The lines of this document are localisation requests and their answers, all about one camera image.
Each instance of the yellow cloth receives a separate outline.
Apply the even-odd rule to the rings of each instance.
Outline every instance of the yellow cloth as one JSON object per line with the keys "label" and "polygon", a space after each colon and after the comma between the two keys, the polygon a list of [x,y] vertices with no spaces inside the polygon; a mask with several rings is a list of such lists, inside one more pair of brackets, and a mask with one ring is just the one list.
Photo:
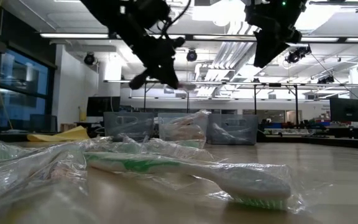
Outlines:
{"label": "yellow cloth", "polygon": [[75,141],[89,139],[90,137],[86,133],[86,129],[82,126],[73,128],[66,132],[56,134],[54,136],[48,136],[43,134],[28,134],[27,139],[29,141],[36,142],[60,142],[60,141]]}

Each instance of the chair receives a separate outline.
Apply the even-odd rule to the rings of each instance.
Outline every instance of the chair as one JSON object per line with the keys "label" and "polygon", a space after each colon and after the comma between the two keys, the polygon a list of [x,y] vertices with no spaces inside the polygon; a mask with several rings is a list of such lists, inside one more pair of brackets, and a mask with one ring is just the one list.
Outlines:
{"label": "chair", "polygon": [[57,117],[54,115],[31,114],[30,131],[38,133],[57,132]]}

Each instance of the toothbrush bristles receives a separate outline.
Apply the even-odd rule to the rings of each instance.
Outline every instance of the toothbrush bristles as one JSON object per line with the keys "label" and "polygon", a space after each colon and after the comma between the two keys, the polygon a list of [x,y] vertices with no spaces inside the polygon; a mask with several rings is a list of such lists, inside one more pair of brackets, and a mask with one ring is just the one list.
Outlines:
{"label": "toothbrush bristles", "polygon": [[236,200],[243,205],[269,210],[285,210],[287,208],[286,201],[284,200],[262,200],[253,198],[237,198]]}

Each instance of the desk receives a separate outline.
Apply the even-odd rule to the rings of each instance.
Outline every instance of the desk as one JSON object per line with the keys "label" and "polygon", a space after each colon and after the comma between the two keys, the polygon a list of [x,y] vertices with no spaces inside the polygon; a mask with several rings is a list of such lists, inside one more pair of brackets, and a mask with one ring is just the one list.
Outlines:
{"label": "desk", "polygon": [[[37,147],[36,142],[21,146]],[[181,190],[88,169],[89,202],[101,223],[358,223],[358,149],[298,143],[257,143],[256,146],[211,146],[206,149],[227,162],[288,164],[310,175],[331,178],[310,212],[299,214],[245,208],[238,204],[189,194],[216,188],[205,180]]]}

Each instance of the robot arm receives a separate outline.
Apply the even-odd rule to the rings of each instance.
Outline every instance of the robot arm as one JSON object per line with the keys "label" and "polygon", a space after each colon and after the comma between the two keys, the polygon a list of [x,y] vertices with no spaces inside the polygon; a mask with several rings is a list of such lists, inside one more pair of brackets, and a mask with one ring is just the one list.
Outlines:
{"label": "robot arm", "polygon": [[[185,40],[172,40],[168,28],[184,14],[190,5],[174,20],[169,18],[170,7],[164,0],[81,0],[90,13],[109,29],[109,35],[120,38],[132,49],[144,64],[145,70],[136,76],[129,86],[139,89],[146,78],[156,78],[161,83],[177,89],[178,78],[173,67],[175,49]],[[254,66],[265,67],[283,52],[287,42],[297,43],[301,33],[294,28],[307,0],[243,0],[246,4],[246,21],[261,28],[255,32],[257,50]],[[158,21],[164,23],[160,38],[147,34]]]}
{"label": "robot arm", "polygon": [[[156,78],[161,83],[178,88],[178,78],[173,68],[175,49],[181,47],[185,40],[172,40],[167,35],[167,28],[173,23],[169,18],[170,8],[163,0],[81,0],[90,13],[109,29],[109,35],[120,38],[131,48],[146,68],[129,84],[132,89],[139,89],[147,77]],[[166,26],[162,35],[156,39],[146,33],[158,21]]]}

